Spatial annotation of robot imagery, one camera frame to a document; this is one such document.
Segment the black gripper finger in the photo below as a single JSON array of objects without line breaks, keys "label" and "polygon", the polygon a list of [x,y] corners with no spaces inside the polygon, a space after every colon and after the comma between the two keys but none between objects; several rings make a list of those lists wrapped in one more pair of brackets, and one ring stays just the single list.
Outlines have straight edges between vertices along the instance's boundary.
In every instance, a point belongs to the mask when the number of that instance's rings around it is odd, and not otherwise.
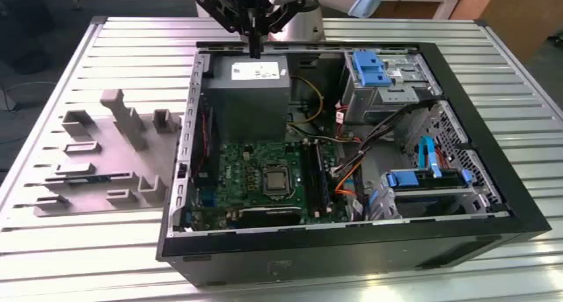
[{"label": "black gripper finger", "polygon": [[255,9],[239,8],[234,0],[195,0],[224,29],[246,40],[250,57],[255,58]]},{"label": "black gripper finger", "polygon": [[306,0],[295,0],[275,8],[268,0],[259,0],[255,8],[255,58],[263,52],[263,38],[278,33],[295,15],[303,11]]}]

